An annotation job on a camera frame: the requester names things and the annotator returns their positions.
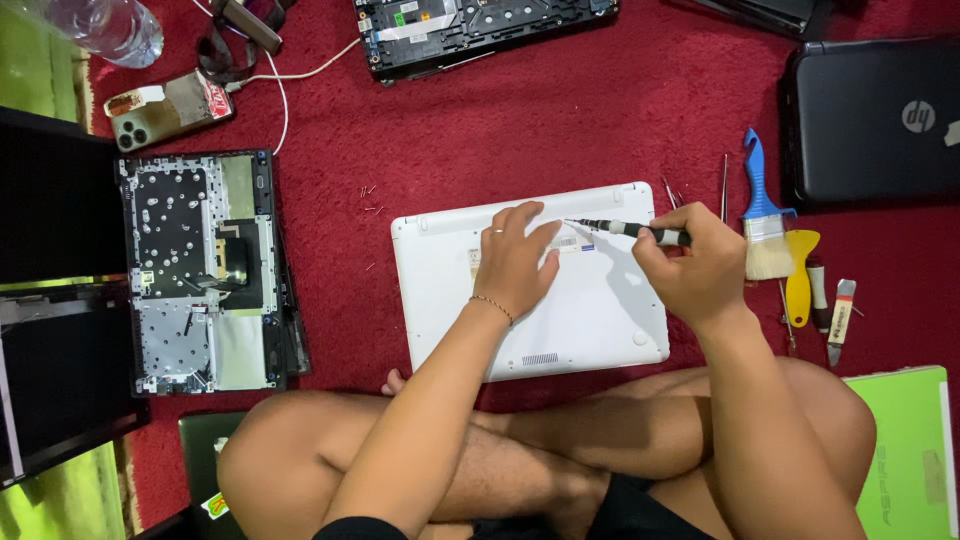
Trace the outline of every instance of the green surface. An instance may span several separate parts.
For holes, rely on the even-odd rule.
[[[876,451],[857,514],[870,540],[946,540],[948,480],[940,366],[847,379],[876,418]]]
[[[76,122],[76,50],[0,4],[0,105]]]
[[[124,540],[113,443],[0,492],[0,540]]]

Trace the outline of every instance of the person's left hand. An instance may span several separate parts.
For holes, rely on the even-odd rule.
[[[524,234],[530,220],[542,211],[543,203],[533,201],[503,209],[481,233],[480,268],[473,294],[497,303],[515,320],[537,305],[560,270],[557,250],[547,254],[539,270],[538,265],[562,222],[544,223],[529,236]]]

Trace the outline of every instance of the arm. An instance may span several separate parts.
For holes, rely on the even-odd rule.
[[[420,534],[453,480],[473,402],[510,317],[533,309],[560,268],[552,252],[538,271],[540,254],[560,222],[524,235],[542,209],[543,204],[532,202],[505,209],[483,231],[473,292],[503,309],[480,299],[467,302],[374,425],[334,494],[324,525],[369,516],[392,524],[408,538]]]
[[[668,259],[642,234],[634,255],[707,357],[713,459],[728,525],[743,540],[865,539],[853,503],[743,301],[743,238],[700,203],[651,225],[686,229],[694,239],[689,255]]]

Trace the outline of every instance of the blue brush handle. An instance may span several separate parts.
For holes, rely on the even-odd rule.
[[[751,190],[750,207],[747,208],[747,213],[743,214],[743,219],[754,219],[782,213],[797,215],[797,211],[794,209],[777,208],[777,205],[773,204],[770,197],[767,196],[767,187],[763,175],[763,145],[760,144],[760,137],[756,135],[753,128],[747,130],[743,145],[750,153],[744,164],[747,167],[747,176],[750,178]]]

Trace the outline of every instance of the hp logo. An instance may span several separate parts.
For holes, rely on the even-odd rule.
[[[933,127],[937,116],[929,103],[918,100],[906,104],[900,119],[903,120],[906,129],[915,134],[921,134]]]

